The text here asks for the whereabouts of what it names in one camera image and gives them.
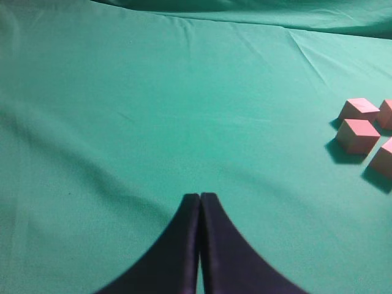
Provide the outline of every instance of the table surface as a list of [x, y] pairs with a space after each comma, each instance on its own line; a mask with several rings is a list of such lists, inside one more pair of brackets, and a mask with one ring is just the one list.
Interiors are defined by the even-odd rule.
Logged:
[[101, 288], [204, 191], [310, 293], [390, 292], [392, 182], [366, 167], [392, 132], [333, 138], [347, 99], [391, 98], [392, 40], [33, 3], [0, 4], [1, 293]]

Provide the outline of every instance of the pink cube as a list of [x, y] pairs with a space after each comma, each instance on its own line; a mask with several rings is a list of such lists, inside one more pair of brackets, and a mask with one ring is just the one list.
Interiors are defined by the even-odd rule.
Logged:
[[336, 140], [350, 154], [369, 154], [380, 134], [369, 121], [345, 119], [336, 134]]
[[353, 98], [345, 102], [339, 119], [366, 119], [373, 123], [379, 111], [365, 98]]
[[377, 114], [377, 122], [383, 129], [392, 130], [392, 100], [382, 102], [380, 112]]
[[377, 151], [369, 164], [389, 179], [392, 179], [392, 138]]

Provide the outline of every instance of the green cloth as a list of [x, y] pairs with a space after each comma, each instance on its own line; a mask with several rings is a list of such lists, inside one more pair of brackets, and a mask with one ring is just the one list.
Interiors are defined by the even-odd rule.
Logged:
[[392, 39], [390, 0], [96, 0], [165, 15]]
[[3, 1], [0, 293], [101, 288], [203, 191], [310, 293], [390, 293], [392, 186], [365, 168], [391, 134], [358, 161], [330, 122], [391, 69], [387, 39]]

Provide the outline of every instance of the pink block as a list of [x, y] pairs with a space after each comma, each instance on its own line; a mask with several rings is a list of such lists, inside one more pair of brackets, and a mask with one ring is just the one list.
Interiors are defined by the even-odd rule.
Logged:
[[380, 134], [369, 121], [345, 119], [336, 134], [336, 140], [350, 154], [369, 154]]
[[392, 130], [392, 100], [382, 102], [380, 112], [377, 114], [377, 122], [383, 129]]
[[387, 178], [392, 179], [392, 138], [381, 146], [369, 165]]
[[366, 119], [373, 123], [379, 111], [365, 98], [353, 98], [345, 102], [339, 119]]

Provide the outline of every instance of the foam cube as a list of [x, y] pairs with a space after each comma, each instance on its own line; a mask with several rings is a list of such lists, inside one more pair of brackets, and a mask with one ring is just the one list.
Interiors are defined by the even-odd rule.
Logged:
[[369, 121], [345, 119], [336, 134], [336, 140], [349, 154], [369, 154], [380, 134]]
[[392, 130], [392, 100], [384, 100], [376, 117], [380, 127]]
[[377, 151], [369, 164], [389, 179], [392, 179], [392, 138]]
[[379, 111], [365, 98], [353, 98], [345, 102], [339, 119], [366, 119], [373, 123]]

